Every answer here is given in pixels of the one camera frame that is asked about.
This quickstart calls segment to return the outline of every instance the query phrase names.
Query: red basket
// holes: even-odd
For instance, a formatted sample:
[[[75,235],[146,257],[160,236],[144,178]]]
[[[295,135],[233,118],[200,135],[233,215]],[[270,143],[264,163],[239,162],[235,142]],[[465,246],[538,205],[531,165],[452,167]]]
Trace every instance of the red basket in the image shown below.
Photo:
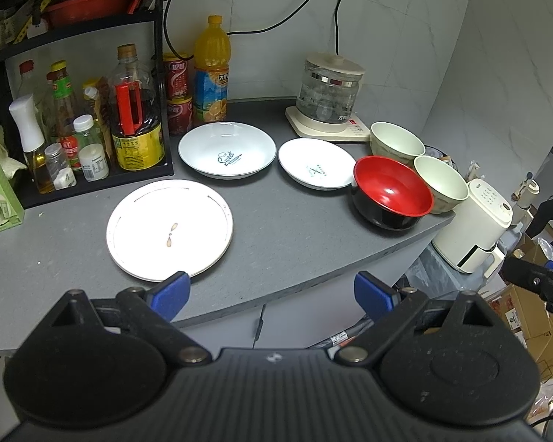
[[[131,0],[68,0],[49,6],[45,12],[53,28],[80,21],[125,13]]]

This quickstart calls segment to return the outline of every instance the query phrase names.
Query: gray countertop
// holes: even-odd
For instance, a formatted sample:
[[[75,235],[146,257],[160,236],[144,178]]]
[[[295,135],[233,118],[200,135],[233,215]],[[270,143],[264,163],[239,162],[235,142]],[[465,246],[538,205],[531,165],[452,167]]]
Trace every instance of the gray countertop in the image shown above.
[[[231,104],[229,118],[263,129],[279,148],[296,137],[284,116],[288,104]],[[356,159],[369,153],[366,144],[341,146]],[[361,218],[348,189],[307,189],[291,180],[277,159],[251,177],[220,181],[186,166],[176,153],[177,141],[172,151],[173,177],[200,181],[216,190],[229,204],[234,223],[227,252],[193,277],[190,300],[176,319],[178,326],[253,308],[348,270],[360,270],[451,219],[427,215],[407,232],[389,233]],[[0,233],[0,351],[18,348],[68,289],[111,298],[129,286],[150,287],[117,267],[105,242],[115,206],[148,182],[31,208],[24,224]]]

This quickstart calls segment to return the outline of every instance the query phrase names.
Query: plate rim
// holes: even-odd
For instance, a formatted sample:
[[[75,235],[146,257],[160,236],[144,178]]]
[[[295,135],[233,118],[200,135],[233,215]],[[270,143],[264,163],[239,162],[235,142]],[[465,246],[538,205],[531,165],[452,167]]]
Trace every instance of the plate rim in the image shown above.
[[[291,143],[291,144],[302,144],[302,143],[293,143],[293,141],[308,141],[308,140],[320,141],[319,144],[326,143],[328,145],[332,145],[333,147],[337,148],[337,150],[345,152],[348,155],[348,157],[350,157],[354,161],[354,164],[356,164],[356,159],[354,159],[354,157],[348,151],[346,151],[344,148],[341,148],[340,146],[338,146],[334,143],[331,143],[330,141],[319,140],[318,138],[293,138],[292,140],[285,141],[278,150],[278,161],[279,161],[281,167],[287,173],[287,175],[289,175],[289,177],[291,179],[293,179],[293,181],[296,181],[297,183],[302,184],[305,187],[308,187],[310,189],[314,189],[314,190],[317,190],[317,191],[335,191],[337,189],[342,189],[342,188],[345,188],[346,186],[349,186],[352,183],[352,172],[350,174],[350,179],[348,180],[348,183],[344,184],[343,186],[339,186],[339,185],[336,185],[336,186],[316,186],[316,185],[308,183],[308,182],[302,182],[302,180],[300,180],[300,178],[297,178],[297,177],[293,176],[286,169],[285,165],[282,163],[282,160],[281,160],[281,151],[282,151],[282,149],[289,143]]]
[[[122,206],[124,204],[127,204],[131,200],[133,200],[133,202],[134,202],[137,196],[141,197],[141,196],[145,196],[145,194],[148,194],[148,192],[144,192],[143,195],[139,195],[139,193],[143,192],[145,188],[150,187],[150,186],[155,186],[155,185],[167,186],[168,184],[173,186],[176,183],[179,183],[180,187],[182,187],[182,188],[188,187],[188,189],[196,190],[197,192],[204,193],[207,196],[213,196],[212,199],[219,204],[220,208],[223,210],[224,215],[226,216],[226,221],[227,221],[227,237],[225,239],[224,245],[222,245],[221,253],[208,266],[206,266],[206,267],[204,267],[200,270],[197,270],[192,274],[189,274],[189,277],[194,277],[197,274],[201,274],[202,272],[204,272],[207,269],[209,269],[210,267],[212,267],[217,261],[219,261],[221,259],[221,257],[225,254],[225,251],[227,251],[227,248],[231,244],[231,241],[233,239],[233,213],[232,213],[231,208],[229,207],[229,204],[227,203],[227,201],[225,201],[225,199],[223,199],[223,197],[217,191],[215,191],[214,189],[211,189],[210,187],[206,186],[205,184],[199,183],[197,181],[191,181],[191,180],[166,179],[166,180],[161,180],[161,181],[153,181],[152,183],[145,184],[145,185],[133,190],[131,193],[129,193],[127,196],[125,196],[118,203],[118,205],[115,206],[115,209],[113,209],[111,215],[108,218],[108,222],[107,222],[107,231],[106,231],[105,238],[106,238],[106,242],[107,242],[108,253],[109,253],[111,259],[113,260],[113,262],[121,270],[123,270],[125,273],[129,274],[132,277],[136,277],[137,279],[148,281],[148,282],[153,282],[153,283],[159,283],[159,282],[162,282],[164,280],[164,279],[159,279],[159,280],[158,279],[150,279],[150,278],[146,278],[146,277],[143,277],[143,276],[138,276],[137,274],[129,271],[127,268],[125,268],[121,265],[121,262],[119,260],[117,252],[112,249],[114,247],[112,236],[114,235],[114,227],[116,227],[115,222],[118,221],[118,212],[120,212],[123,209]]]
[[[255,169],[254,171],[250,172],[250,171],[245,171],[245,172],[238,172],[238,173],[234,173],[234,174],[212,174],[212,173],[209,173],[208,171],[204,171],[203,169],[201,168],[198,168],[196,167],[195,165],[189,163],[186,159],[184,159],[183,157],[183,154],[181,152],[181,147],[183,145],[183,142],[184,142],[184,139],[187,138],[189,135],[192,135],[193,132],[195,132],[197,129],[199,128],[203,128],[203,127],[209,127],[209,125],[215,125],[215,124],[229,124],[229,125],[239,125],[239,126],[247,126],[248,128],[252,128],[252,129],[255,129],[256,131],[260,131],[262,134],[264,134],[272,143],[272,156],[270,157],[270,160],[269,162],[267,162],[264,166],[262,166],[261,168],[258,168],[258,169]],[[262,129],[260,128],[257,128],[256,126],[252,126],[252,125],[249,125],[249,124],[246,124],[246,123],[240,123],[240,122],[237,122],[237,121],[216,121],[214,123],[204,123],[202,124],[201,126],[197,126],[196,128],[193,128],[191,131],[187,132],[182,138],[181,140],[178,142],[178,156],[180,157],[180,159],[190,168],[194,169],[195,171],[197,172],[200,172],[201,174],[205,175],[205,176],[208,176],[210,178],[213,178],[215,179],[213,176],[229,176],[229,177],[234,177],[234,179],[243,179],[244,177],[247,177],[247,176],[251,176],[252,174],[256,174],[257,172],[260,172],[262,171],[264,168],[267,168],[268,166],[270,166],[272,164],[272,162],[275,160],[275,158],[277,157],[277,145],[275,143],[275,141],[272,139],[272,137],[270,136],[270,134],[268,134],[266,131],[263,131]]]

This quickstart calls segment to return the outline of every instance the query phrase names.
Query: cabinet door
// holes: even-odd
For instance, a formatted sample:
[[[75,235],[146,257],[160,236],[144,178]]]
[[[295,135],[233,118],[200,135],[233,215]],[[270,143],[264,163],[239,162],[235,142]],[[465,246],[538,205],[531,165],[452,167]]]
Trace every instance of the cabinet door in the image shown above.
[[[364,267],[347,271],[323,282],[267,304],[256,348],[305,348],[342,332],[364,316],[354,300],[354,276],[369,271],[393,286],[424,251],[434,234],[382,257]]]
[[[180,330],[217,357],[224,347],[254,346],[261,311],[262,306],[258,306],[195,326],[180,327]]]

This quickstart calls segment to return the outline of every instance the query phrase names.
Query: black bowl exterior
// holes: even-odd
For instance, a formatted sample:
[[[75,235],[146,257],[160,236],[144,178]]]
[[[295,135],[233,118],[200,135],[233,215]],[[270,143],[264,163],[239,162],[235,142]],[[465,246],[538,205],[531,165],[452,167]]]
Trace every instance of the black bowl exterior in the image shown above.
[[[405,231],[413,227],[422,216],[404,216],[384,208],[373,201],[359,186],[350,187],[352,201],[358,212],[369,222],[390,231]]]

